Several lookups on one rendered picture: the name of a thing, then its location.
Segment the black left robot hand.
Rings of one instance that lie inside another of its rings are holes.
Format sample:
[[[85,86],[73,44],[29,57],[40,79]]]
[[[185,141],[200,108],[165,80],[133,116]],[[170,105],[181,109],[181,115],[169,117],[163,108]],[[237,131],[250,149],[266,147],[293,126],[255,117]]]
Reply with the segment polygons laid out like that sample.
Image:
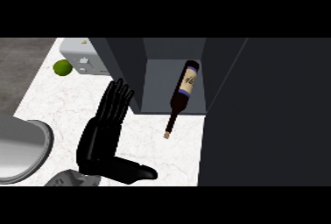
[[[151,167],[116,156],[122,124],[133,95],[135,91],[123,84],[123,79],[108,84],[98,113],[88,122],[77,146],[79,171],[128,185],[159,178]]]

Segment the dark grey cabinet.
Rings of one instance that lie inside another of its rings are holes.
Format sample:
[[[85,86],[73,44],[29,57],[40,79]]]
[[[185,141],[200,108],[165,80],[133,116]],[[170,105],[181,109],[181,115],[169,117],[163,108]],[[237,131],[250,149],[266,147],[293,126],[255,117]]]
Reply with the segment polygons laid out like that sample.
[[[131,108],[139,115],[167,115],[185,62],[200,64],[187,115],[204,115],[244,49],[246,38],[94,38],[98,56],[114,79],[135,90]]]

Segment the dark wine bottle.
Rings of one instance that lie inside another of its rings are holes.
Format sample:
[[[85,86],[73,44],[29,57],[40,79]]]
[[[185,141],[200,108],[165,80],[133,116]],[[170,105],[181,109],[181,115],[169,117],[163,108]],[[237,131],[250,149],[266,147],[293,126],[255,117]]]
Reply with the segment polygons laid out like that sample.
[[[170,138],[173,125],[176,122],[176,118],[179,113],[187,109],[188,101],[193,95],[194,82],[197,80],[200,70],[200,64],[196,60],[188,60],[185,62],[185,66],[181,73],[181,78],[178,82],[178,86],[173,91],[173,95],[170,98],[170,120],[165,132],[165,138]]]

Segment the dark grey cabinet door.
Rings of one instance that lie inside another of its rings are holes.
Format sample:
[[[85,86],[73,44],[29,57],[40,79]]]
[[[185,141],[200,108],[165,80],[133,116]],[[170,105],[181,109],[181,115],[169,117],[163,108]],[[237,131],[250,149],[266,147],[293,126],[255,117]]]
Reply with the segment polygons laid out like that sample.
[[[201,186],[331,186],[331,38],[253,38],[204,120]]]

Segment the grey metal sink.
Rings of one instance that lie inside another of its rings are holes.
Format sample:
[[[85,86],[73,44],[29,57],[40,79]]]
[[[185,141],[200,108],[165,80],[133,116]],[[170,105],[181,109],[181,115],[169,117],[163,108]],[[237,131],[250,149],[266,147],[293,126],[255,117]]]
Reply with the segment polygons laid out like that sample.
[[[55,142],[51,126],[0,113],[0,185],[26,180],[45,164]]]

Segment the green lime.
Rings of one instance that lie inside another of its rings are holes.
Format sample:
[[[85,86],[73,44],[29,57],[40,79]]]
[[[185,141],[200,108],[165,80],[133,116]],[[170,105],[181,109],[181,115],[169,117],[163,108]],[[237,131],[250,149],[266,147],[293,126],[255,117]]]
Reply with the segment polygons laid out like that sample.
[[[70,62],[66,59],[63,59],[55,63],[54,70],[55,74],[58,74],[60,76],[67,76],[73,71],[73,66]]]

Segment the pale grey toaster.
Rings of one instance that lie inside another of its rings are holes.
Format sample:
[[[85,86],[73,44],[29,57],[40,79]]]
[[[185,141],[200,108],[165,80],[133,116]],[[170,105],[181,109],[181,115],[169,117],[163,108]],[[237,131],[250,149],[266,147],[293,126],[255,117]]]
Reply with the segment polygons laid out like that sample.
[[[89,38],[66,38],[60,52],[80,74],[110,76],[110,71]]]

